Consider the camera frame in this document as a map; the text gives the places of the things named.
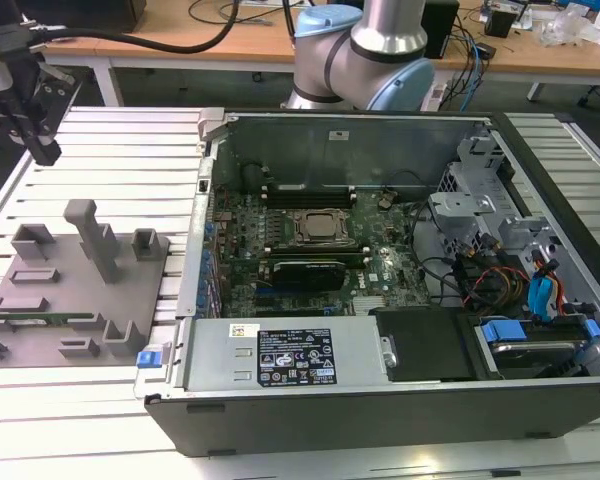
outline sticker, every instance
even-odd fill
[[[329,140],[349,140],[349,132],[347,130],[332,130],[329,132]]]
[[[338,383],[330,329],[261,330],[257,336],[258,383],[261,386]]]
[[[48,325],[47,321],[43,320],[41,318],[31,319],[31,320],[9,320],[9,323],[16,327],[30,327],[32,325],[36,325],[36,326]]]
[[[229,336],[255,338],[258,336],[258,330],[259,323],[232,323],[229,325]]]

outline light blue robot joint cap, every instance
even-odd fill
[[[376,92],[367,110],[418,109],[433,83],[434,73],[433,64],[427,58],[405,65]]]
[[[319,5],[300,12],[296,38],[323,35],[354,26],[362,18],[362,10],[349,5]]]

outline wooden tabletop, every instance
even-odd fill
[[[221,28],[207,25],[189,17],[192,0],[147,0],[147,8],[134,35],[175,45],[194,45],[212,38]],[[221,20],[216,9],[230,0],[202,0],[194,9],[196,16]],[[465,28],[477,41],[497,48],[489,71],[509,73],[536,73],[600,76],[600,46],[583,42],[581,46],[562,45],[543,47],[534,32],[512,30],[508,38],[484,36],[484,25],[465,18],[470,9],[481,0],[460,0],[460,17]],[[241,7],[241,17],[263,12],[262,7]],[[294,54],[287,35],[282,11],[265,17],[272,26],[234,25],[229,35],[216,47],[191,55],[197,60],[220,60],[266,63],[293,63]],[[47,52],[66,55],[102,55],[110,57],[182,58],[182,55],[149,50],[134,45],[105,40],[77,40],[54,44]],[[435,60],[438,69],[460,70],[466,53],[460,42],[452,41],[445,58]]]

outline laboratory floor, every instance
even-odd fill
[[[85,75],[75,105],[95,106],[102,101],[97,87]],[[290,74],[264,73],[255,82],[248,72],[204,72],[183,70],[120,69],[118,79],[127,106],[278,108],[291,91]],[[578,99],[587,91],[583,86],[550,85],[535,103],[526,101],[530,85],[485,81],[469,105],[475,112],[563,112],[569,113],[600,147],[600,95],[591,95],[586,108]],[[456,99],[450,110],[460,107]],[[20,158],[22,149],[0,137],[0,188]]]

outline workbench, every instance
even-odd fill
[[[144,16],[135,35],[176,45],[193,45],[212,38],[219,26],[190,18],[187,9],[192,0],[147,0]],[[197,16],[218,20],[216,7],[226,0],[204,0],[195,9]],[[460,17],[479,6],[480,0],[460,0]],[[262,7],[241,7],[241,17],[263,12]],[[45,51],[55,65],[80,65],[94,70],[106,106],[123,105],[114,69],[169,68],[184,70],[229,70],[250,72],[293,72],[294,53],[281,11],[265,17],[273,26],[235,25],[216,47],[196,55],[175,55],[134,45],[105,40],[79,39],[56,43]],[[484,25],[463,20],[476,41],[496,47],[485,78],[525,83],[561,83],[600,85],[600,46],[584,42],[582,46],[542,47],[534,32],[513,30],[508,38],[480,36]],[[445,84],[464,68],[466,54],[460,42],[452,40],[445,57],[435,60],[435,84]],[[537,97],[535,88],[530,99]],[[436,109],[437,105],[427,105]]]
[[[203,154],[198,113],[155,108],[68,113],[57,136],[63,155],[56,165],[37,166],[27,153],[0,192],[0,280],[14,254],[9,241],[18,225],[45,223],[52,234],[72,233],[62,218],[67,200],[95,199],[98,220],[115,232],[146,227],[169,236],[150,342],[171,340]],[[575,125],[552,115],[510,118],[600,242],[599,150]],[[536,210],[523,185],[520,190]],[[137,375],[135,367],[0,369],[0,478],[93,479],[112,472],[213,480],[492,478],[493,470],[510,469],[525,479],[600,479],[600,419],[551,440],[189,459],[145,412],[137,399],[143,391],[134,387]]]

